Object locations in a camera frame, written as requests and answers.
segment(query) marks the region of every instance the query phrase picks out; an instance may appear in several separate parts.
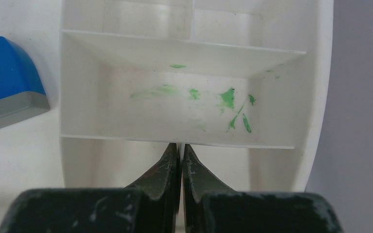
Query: green paint residue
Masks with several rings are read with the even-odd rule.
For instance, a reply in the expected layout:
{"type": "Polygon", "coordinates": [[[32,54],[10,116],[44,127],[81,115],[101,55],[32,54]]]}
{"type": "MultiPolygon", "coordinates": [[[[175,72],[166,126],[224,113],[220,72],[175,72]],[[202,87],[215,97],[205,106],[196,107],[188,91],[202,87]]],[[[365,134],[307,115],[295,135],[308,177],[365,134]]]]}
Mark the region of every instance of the green paint residue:
{"type": "Polygon", "coordinates": [[[236,116],[234,117],[234,119],[232,119],[232,120],[229,122],[228,130],[229,130],[230,128],[234,128],[234,129],[235,129],[235,120],[237,119],[237,117],[238,117],[238,115],[236,115],[236,116]]]}
{"type": "Polygon", "coordinates": [[[222,98],[222,106],[225,106],[230,109],[234,109],[234,90],[233,88],[230,88],[227,92],[220,94],[222,98]]]}
{"type": "Polygon", "coordinates": [[[244,126],[245,126],[245,128],[247,129],[247,132],[251,133],[252,130],[251,130],[250,124],[248,124],[247,116],[245,116],[244,113],[242,114],[242,116],[243,116],[243,118],[244,118],[244,126]]]}
{"type": "MultiPolygon", "coordinates": [[[[255,98],[254,98],[254,96],[253,95],[248,95],[248,97],[245,99],[244,103],[242,104],[241,108],[239,109],[239,111],[237,112],[237,114],[235,115],[235,117],[228,123],[228,131],[231,128],[235,129],[235,121],[237,120],[238,116],[242,112],[242,109],[244,108],[245,103],[247,102],[247,100],[250,101],[251,105],[255,104],[255,98]]],[[[250,124],[248,123],[247,116],[244,113],[242,114],[242,120],[244,122],[244,126],[245,126],[247,132],[251,133],[252,130],[251,130],[250,124]]]]}
{"type": "Polygon", "coordinates": [[[143,90],[132,93],[129,98],[130,99],[150,99],[152,97],[162,97],[162,96],[173,96],[178,95],[179,91],[175,86],[171,85],[162,85],[150,90],[143,90]]]}
{"type": "Polygon", "coordinates": [[[179,64],[172,64],[172,65],[170,65],[170,67],[175,68],[175,69],[181,69],[181,68],[185,68],[186,66],[185,65],[179,65],[179,64]]]}
{"type": "Polygon", "coordinates": [[[248,95],[248,97],[250,98],[250,103],[253,106],[255,104],[255,98],[254,98],[254,96],[253,95],[248,95]]]}
{"type": "Polygon", "coordinates": [[[157,87],[156,90],[158,92],[166,93],[166,94],[170,94],[170,95],[178,93],[178,89],[174,86],[171,86],[171,85],[162,85],[162,86],[157,87]]]}
{"type": "Polygon", "coordinates": [[[201,119],[189,119],[190,122],[194,125],[195,128],[206,132],[206,123],[201,119]]]}
{"type": "Polygon", "coordinates": [[[189,94],[190,94],[190,96],[189,96],[190,100],[199,100],[200,99],[201,94],[199,93],[199,91],[197,89],[193,89],[193,88],[189,89],[189,94]]]}
{"type": "Polygon", "coordinates": [[[235,129],[235,120],[237,119],[238,115],[241,113],[242,109],[244,108],[245,102],[246,102],[246,100],[245,100],[244,103],[242,104],[242,106],[241,106],[241,108],[239,109],[238,113],[235,115],[234,119],[232,119],[232,120],[229,122],[228,130],[230,130],[230,128],[234,128],[234,129],[235,129]]]}

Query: white surface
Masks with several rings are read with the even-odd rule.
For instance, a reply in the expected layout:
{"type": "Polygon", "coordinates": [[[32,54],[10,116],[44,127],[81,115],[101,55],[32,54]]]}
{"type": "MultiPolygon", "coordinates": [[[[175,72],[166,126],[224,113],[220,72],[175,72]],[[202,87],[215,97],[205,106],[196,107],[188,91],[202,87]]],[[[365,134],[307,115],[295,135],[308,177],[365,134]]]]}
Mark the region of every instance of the white surface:
{"type": "Polygon", "coordinates": [[[0,0],[0,35],[31,56],[52,108],[0,129],[0,220],[21,191],[64,186],[58,137],[60,12],[60,0],[0,0]]]}
{"type": "MultiPolygon", "coordinates": [[[[64,135],[293,147],[290,138],[282,137],[289,135],[285,128],[272,132],[271,125],[282,122],[258,120],[262,78],[256,75],[274,67],[276,74],[277,65],[300,57],[302,52],[70,31],[65,32],[63,43],[61,130],[64,135]],[[172,64],[186,67],[174,69],[172,64]],[[176,93],[160,93],[160,88],[170,88],[176,93]],[[230,88],[235,89],[234,109],[222,106],[220,94],[230,88]],[[199,90],[199,100],[191,99],[190,89],[199,90]],[[159,96],[144,95],[145,91],[159,92],[159,96]],[[258,100],[254,106],[249,94],[258,100]],[[241,106],[244,107],[241,114],[247,116],[252,126],[251,133],[245,129],[241,114],[236,128],[228,127],[241,106]],[[257,128],[261,124],[271,127],[262,131],[257,128]]],[[[273,114],[274,109],[264,111],[273,114]]]]}
{"type": "MultiPolygon", "coordinates": [[[[94,139],[253,147],[231,149],[234,155],[256,160],[247,172],[256,173],[257,185],[247,188],[281,191],[305,188],[328,87],[332,1],[65,2],[61,131],[62,136],[70,139],[65,140],[64,151],[69,151],[70,143],[94,139]],[[120,14],[122,7],[127,9],[124,14],[120,14]],[[185,8],[186,13],[181,14],[175,10],[177,7],[185,8]],[[84,23],[88,12],[93,24],[84,23]],[[162,13],[173,15],[162,16],[162,13]],[[180,28],[180,34],[173,34],[180,19],[188,27],[180,28]],[[200,43],[185,41],[188,38],[200,43]],[[288,52],[272,54],[272,50],[249,47],[253,45],[288,52]],[[280,56],[293,50],[307,54],[293,61],[287,57],[280,66],[280,56]],[[259,60],[261,52],[265,53],[259,60]],[[171,64],[186,67],[172,70],[171,64]],[[180,94],[152,93],[164,85],[177,88],[180,94]],[[218,113],[221,116],[215,117],[213,106],[219,107],[217,98],[228,87],[236,90],[235,107],[230,113],[218,113]],[[189,88],[204,93],[196,106],[195,102],[186,100],[189,88]],[[240,103],[245,103],[248,94],[255,96],[256,104],[244,104],[242,109],[249,116],[253,132],[245,131],[241,115],[236,121],[237,128],[228,130],[228,118],[239,112],[240,103]],[[142,98],[131,99],[131,96],[142,98]]],[[[114,143],[131,147],[133,142],[114,143]]],[[[88,146],[88,150],[91,148],[96,148],[95,144],[88,146]]],[[[213,154],[218,148],[205,150],[213,154]]],[[[71,154],[74,152],[64,153],[63,158],[73,157],[71,154]]],[[[91,159],[85,161],[82,165],[88,167],[91,159]]],[[[209,167],[224,165],[222,160],[207,163],[209,167]]],[[[72,179],[71,185],[74,183],[81,181],[72,179]]]]}

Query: white plastic tray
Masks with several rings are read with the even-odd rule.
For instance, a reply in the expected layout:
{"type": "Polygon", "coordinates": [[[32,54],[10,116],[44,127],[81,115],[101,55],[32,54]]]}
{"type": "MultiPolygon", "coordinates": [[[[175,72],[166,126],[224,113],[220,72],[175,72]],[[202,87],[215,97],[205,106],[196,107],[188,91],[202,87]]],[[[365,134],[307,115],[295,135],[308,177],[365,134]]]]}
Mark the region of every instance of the white plastic tray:
{"type": "MultiPolygon", "coordinates": [[[[332,18],[331,0],[65,0],[64,186],[126,186],[177,142],[236,190],[303,191],[332,18]]],[[[53,180],[23,180],[8,196],[53,180]]]]}

